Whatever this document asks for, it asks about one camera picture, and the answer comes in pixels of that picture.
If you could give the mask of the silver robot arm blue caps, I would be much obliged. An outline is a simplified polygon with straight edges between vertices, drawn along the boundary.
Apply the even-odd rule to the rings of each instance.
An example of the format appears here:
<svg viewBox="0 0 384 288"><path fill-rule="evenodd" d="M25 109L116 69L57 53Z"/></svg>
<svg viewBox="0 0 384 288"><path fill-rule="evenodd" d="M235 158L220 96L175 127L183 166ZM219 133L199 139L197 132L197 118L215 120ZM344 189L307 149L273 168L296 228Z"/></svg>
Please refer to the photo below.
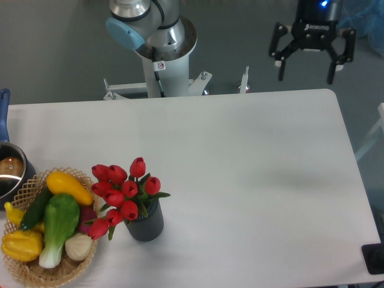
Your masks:
<svg viewBox="0 0 384 288"><path fill-rule="evenodd" d="M327 83L331 84L337 67L353 61L356 30L339 29L342 1L298 1L292 25L277 22L268 54L279 65L278 79L284 77L286 59L298 49L327 51L331 64ZM178 1L110 1L111 17L106 21L109 34L122 46L138 50L149 46L150 55L160 51L156 32L176 29L176 41L163 41L166 49L176 49L185 40Z"/></svg>

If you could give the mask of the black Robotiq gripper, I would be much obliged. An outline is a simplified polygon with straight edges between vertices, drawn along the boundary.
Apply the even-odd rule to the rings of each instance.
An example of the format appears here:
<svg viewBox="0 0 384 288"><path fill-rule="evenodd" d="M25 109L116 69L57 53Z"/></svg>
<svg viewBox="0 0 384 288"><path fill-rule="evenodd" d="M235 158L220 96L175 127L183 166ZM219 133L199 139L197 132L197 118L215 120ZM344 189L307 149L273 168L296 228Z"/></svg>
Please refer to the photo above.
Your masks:
<svg viewBox="0 0 384 288"><path fill-rule="evenodd" d="M327 84L334 80L336 67L346 62L352 62L355 52L356 30L344 29L341 36L345 39L344 52L336 53L332 42L338 35L338 22L341 15L342 1L337 0L301 0L298 1L295 21L292 26L277 22L274 26L268 54L275 61L280 62L278 80L282 81L286 66L286 59L299 48L302 50L325 50L331 57L327 75ZM278 50L280 38L288 32L293 40L283 49Z"/></svg>

